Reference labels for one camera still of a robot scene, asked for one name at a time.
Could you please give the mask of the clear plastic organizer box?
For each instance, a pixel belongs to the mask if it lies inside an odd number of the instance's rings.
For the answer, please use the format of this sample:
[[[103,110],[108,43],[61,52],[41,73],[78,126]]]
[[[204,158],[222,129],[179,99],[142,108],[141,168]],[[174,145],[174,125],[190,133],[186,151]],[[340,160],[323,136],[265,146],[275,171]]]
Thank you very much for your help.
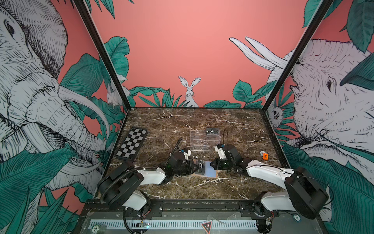
[[[190,149],[192,151],[214,151],[214,147],[220,143],[220,135],[207,136],[205,130],[190,131]]]

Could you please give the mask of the black VIP card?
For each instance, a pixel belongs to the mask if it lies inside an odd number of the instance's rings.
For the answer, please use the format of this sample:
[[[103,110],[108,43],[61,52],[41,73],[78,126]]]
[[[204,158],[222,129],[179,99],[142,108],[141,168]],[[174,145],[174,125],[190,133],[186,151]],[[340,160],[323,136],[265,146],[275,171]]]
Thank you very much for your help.
[[[220,135],[220,130],[219,128],[207,128],[205,130],[205,133],[207,136],[219,136]]]
[[[205,174],[205,161],[204,160],[198,160],[198,171],[196,173],[199,175]]]

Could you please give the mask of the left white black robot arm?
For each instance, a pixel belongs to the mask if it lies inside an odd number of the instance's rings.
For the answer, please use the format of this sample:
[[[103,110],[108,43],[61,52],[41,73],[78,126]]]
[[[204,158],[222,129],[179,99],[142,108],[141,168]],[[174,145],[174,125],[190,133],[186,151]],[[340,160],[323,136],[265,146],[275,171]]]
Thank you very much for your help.
[[[190,151],[175,151],[156,167],[135,166],[126,161],[118,166],[98,184],[100,202],[110,209],[131,208],[138,216],[145,216],[151,209],[150,198],[138,188],[143,185],[163,185],[175,176],[188,176],[199,170],[199,165],[190,159]]]

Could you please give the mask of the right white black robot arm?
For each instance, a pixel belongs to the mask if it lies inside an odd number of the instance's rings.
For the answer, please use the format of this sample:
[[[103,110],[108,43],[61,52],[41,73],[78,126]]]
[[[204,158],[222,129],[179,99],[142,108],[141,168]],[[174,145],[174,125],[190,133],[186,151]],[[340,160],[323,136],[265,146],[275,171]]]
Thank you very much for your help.
[[[215,170],[233,170],[240,176],[262,179],[283,188],[282,192],[263,192],[253,201],[252,210],[258,217],[284,211],[315,219],[331,203],[328,193],[305,168],[281,168],[243,158],[231,144],[218,144],[215,151],[218,158],[210,164]]]

